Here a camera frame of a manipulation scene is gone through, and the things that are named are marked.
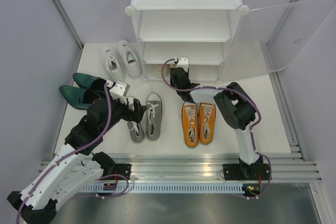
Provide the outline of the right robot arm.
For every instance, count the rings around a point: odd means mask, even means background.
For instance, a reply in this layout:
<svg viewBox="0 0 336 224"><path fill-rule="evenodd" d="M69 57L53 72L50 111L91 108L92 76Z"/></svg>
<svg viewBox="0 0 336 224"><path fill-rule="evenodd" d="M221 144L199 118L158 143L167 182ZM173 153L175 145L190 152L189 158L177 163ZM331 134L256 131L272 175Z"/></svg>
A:
<svg viewBox="0 0 336 224"><path fill-rule="evenodd" d="M214 94L206 89L208 97L197 100L192 97L192 92L199 91L200 85L192 83L182 67L175 67L170 71L170 85L184 101L181 116L188 147L212 142L216 112L219 111L227 125L235 131L239 147L238 163L223 165L224 178L259 182L271 179L271 164L264 163L267 157L257 151L253 136L253 127L261 120L260 112L238 83L232 82L224 88L215 89Z"/></svg>

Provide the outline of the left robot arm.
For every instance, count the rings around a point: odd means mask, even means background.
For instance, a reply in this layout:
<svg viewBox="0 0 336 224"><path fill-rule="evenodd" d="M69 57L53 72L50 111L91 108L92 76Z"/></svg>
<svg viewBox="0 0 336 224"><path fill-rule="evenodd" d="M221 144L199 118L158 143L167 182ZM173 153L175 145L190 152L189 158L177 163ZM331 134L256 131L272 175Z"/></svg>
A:
<svg viewBox="0 0 336 224"><path fill-rule="evenodd" d="M8 195L8 202L17 210L16 222L50 223L64 203L91 182L128 180L129 177L116 170L115 161L104 152L95 153L80 171L71 177L67 175L92 153L112 127L121 120L140 123L145 112L146 106L138 99L133 100L133 105L111 97L94 100L39 176L22 191Z"/></svg>

